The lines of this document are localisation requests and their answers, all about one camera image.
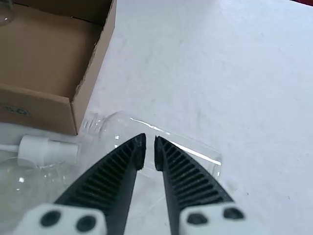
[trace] plastic bottle cap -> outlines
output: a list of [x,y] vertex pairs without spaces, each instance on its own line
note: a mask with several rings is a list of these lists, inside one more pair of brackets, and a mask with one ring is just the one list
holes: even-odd
[[57,162],[75,164],[78,154],[78,145],[74,143],[52,141],[46,137],[23,136],[19,151],[18,164],[24,166],[28,160],[37,166],[45,166]]

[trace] glass bottle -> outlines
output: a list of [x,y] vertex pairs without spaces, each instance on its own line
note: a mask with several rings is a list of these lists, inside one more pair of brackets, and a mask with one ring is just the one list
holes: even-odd
[[14,19],[12,0],[0,0],[0,26],[10,23]]

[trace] printed logo on box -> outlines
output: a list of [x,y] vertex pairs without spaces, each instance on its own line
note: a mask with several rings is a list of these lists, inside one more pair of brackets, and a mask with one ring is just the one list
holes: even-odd
[[2,104],[2,107],[5,111],[9,113],[30,117],[29,111],[25,108],[13,106],[13,105],[7,105],[7,104]]

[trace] cardboard box flap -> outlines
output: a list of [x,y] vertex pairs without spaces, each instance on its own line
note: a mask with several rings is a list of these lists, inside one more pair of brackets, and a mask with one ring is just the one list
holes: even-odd
[[76,95],[72,102],[73,114],[77,131],[83,121],[89,99],[97,80],[103,58],[107,52],[111,36],[115,27],[116,0],[113,0],[111,9],[106,20],[105,27],[100,35],[98,44],[95,46],[88,69],[81,84],[77,87]]
[[0,84],[0,121],[76,135],[69,98],[4,84]]
[[112,0],[14,0],[15,3],[56,15],[104,25]]

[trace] cardboard box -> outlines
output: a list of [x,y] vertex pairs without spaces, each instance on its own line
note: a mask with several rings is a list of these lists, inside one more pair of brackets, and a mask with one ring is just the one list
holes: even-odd
[[114,26],[116,0],[16,0],[0,27],[0,121],[76,135]]

